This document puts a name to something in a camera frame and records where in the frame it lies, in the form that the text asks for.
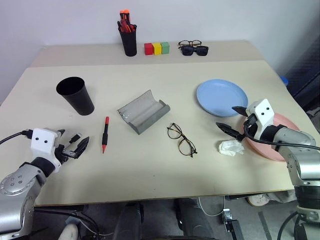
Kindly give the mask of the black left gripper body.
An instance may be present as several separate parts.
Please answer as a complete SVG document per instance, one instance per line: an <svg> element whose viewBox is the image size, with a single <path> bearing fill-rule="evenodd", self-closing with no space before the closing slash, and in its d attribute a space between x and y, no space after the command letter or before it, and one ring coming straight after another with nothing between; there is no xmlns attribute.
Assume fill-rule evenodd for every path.
<svg viewBox="0 0 320 240"><path fill-rule="evenodd" d="M71 144L75 143L76 141L78 141L80 138L82 137L81 133L76 133L65 145L64 147L62 147L62 145L60 144L54 152L55 157L59 160L59 162L61 164L64 164L69 157L68 156L64 156L62 154L63 150L68 148Z"/></svg>

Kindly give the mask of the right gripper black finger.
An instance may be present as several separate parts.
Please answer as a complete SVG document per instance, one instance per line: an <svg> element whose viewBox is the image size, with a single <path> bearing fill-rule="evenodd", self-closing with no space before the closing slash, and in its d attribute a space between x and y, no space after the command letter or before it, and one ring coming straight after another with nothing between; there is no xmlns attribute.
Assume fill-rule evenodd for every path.
<svg viewBox="0 0 320 240"><path fill-rule="evenodd" d="M248 116L247 108L243 106L233 106L232 109L242 116Z"/></svg>
<svg viewBox="0 0 320 240"><path fill-rule="evenodd" d="M235 138L235 139L244 139L245 138L245 135L244 134L241 134L240 132L238 132L237 130L235 129L232 129L231 126L225 124L225 123L221 123L221 122L216 122L215 123L218 128L220 130L222 130L225 134Z"/></svg>

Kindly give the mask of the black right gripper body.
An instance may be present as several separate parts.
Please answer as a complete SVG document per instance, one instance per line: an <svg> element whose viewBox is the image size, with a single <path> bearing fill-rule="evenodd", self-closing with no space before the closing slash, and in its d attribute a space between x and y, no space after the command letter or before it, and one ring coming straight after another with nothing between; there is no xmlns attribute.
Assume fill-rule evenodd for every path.
<svg viewBox="0 0 320 240"><path fill-rule="evenodd" d="M255 138L255 134L258 130L258 118L255 114L249 115L249 117L243 117L237 124L237 129L239 130L239 137L236 138L238 142L242 142L245 138L260 143L260 138Z"/></svg>

